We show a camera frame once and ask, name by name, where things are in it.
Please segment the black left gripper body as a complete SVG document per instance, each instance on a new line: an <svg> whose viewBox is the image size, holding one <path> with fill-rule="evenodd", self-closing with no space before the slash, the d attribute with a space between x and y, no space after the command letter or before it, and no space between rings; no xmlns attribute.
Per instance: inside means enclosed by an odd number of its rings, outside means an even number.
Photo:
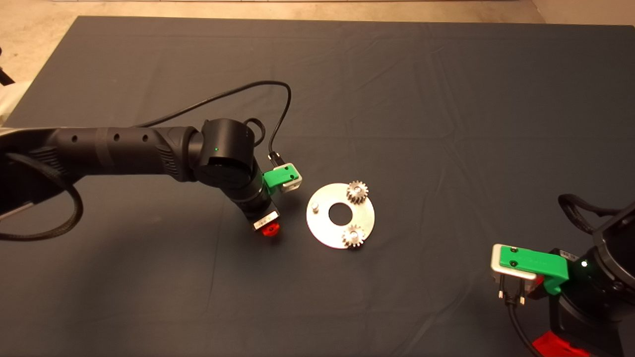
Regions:
<svg viewBox="0 0 635 357"><path fill-rule="evenodd" d="M277 223L280 213L265 183L250 183L232 190L232 202L240 208L254 232L267 230Z"/></svg>

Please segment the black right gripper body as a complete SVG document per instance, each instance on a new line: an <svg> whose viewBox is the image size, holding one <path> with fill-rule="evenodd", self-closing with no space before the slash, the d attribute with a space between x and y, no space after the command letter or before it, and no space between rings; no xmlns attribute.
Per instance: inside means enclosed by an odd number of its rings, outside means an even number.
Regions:
<svg viewBox="0 0 635 357"><path fill-rule="evenodd" d="M634 276L592 247L568 262L569 280L549 296L551 332L597 357L623 357L621 322L634 314Z"/></svg>

